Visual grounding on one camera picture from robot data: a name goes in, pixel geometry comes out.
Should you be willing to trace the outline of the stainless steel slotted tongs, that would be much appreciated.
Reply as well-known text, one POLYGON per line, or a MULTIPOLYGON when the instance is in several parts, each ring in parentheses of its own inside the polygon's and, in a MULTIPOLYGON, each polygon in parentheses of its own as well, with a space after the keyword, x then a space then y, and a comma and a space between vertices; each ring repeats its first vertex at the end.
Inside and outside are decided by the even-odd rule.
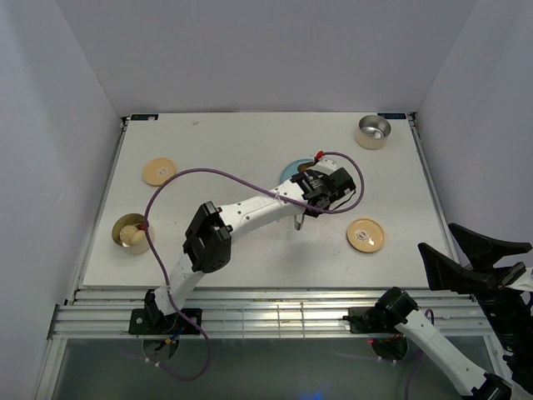
POLYGON ((300 231, 303 228, 303 224, 305 222, 305 215, 304 214, 297 214, 293 218, 294 222, 294 228, 297 231, 300 231))

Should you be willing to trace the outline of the white steamed bun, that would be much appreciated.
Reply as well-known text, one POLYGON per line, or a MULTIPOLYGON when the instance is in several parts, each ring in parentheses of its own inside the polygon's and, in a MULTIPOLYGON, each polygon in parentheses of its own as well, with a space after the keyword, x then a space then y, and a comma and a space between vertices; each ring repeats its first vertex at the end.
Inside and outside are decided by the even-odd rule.
POLYGON ((136 225, 126 225, 121 229, 119 238, 124 246, 135 247, 143 242, 145 233, 136 225))

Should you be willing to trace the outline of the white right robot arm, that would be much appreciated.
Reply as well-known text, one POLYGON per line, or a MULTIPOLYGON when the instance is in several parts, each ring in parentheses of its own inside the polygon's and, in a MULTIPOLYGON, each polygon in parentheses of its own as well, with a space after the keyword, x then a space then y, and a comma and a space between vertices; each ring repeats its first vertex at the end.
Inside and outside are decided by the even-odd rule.
POLYGON ((448 226, 469 263, 458 262, 429 244, 418 245, 430 290, 471 295, 505 353, 511 380, 489 373, 460 352, 427 319, 409 294, 392 287, 376 303, 376 320, 407 336, 446 375, 464 399, 509 399, 514 386, 532 392, 532 270, 523 262, 497 267, 502 258, 526 254, 528 242, 487 237, 456 223, 448 226))

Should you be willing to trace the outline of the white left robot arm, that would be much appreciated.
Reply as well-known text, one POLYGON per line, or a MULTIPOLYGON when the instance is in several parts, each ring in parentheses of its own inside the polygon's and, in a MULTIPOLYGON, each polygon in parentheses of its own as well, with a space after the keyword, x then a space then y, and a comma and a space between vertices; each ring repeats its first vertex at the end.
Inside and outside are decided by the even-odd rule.
POLYGON ((223 206, 203 203, 185 231, 177 265, 163 273, 161 287, 145 296, 148 323, 159 333, 171 331, 177 310, 197 284, 225 267, 232 245, 248 233, 283 218, 332 213, 333 203, 355 191, 356 184, 343 167, 330 173, 307 169, 247 200, 223 206))

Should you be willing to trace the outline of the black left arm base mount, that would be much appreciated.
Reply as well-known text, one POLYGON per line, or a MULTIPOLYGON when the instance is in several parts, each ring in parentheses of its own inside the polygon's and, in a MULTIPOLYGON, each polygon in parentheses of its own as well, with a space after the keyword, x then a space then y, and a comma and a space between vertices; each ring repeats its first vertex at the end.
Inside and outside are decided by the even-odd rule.
POLYGON ((168 335, 181 332, 196 335, 200 331, 175 311, 164 315, 157 307, 154 290, 148 290, 143 307, 132 310, 128 333, 130 335, 168 335))

